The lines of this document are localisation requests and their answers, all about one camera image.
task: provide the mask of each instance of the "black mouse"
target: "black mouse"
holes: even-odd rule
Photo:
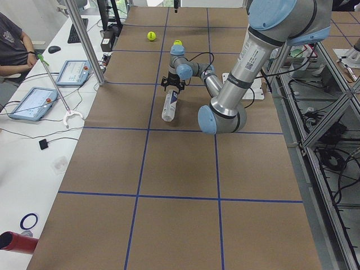
[[[54,53],[54,52],[58,52],[59,50],[61,50],[61,48],[59,46],[50,46],[47,51],[49,53]]]

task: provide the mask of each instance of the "bottle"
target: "bottle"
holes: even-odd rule
[[[165,122],[171,122],[175,117],[176,102],[178,100],[178,92],[170,89],[166,94],[163,113],[161,115]]]

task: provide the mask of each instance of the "tennis ball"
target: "tennis ball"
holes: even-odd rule
[[[156,39],[156,34],[153,31],[147,33],[147,39],[150,41],[154,41]]]
[[[174,45],[182,45],[181,40],[177,39],[174,41]]]

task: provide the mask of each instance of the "green clip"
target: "green clip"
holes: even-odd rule
[[[39,58],[39,60],[40,60],[41,62],[43,62],[43,63],[47,64],[48,66],[50,66],[49,63],[44,60],[44,57],[43,57],[42,54],[39,53],[39,54],[38,54],[38,58]]]

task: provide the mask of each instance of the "person's hand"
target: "person's hand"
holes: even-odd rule
[[[36,56],[32,53],[28,54],[28,66],[31,68],[36,64],[38,60],[36,59]]]

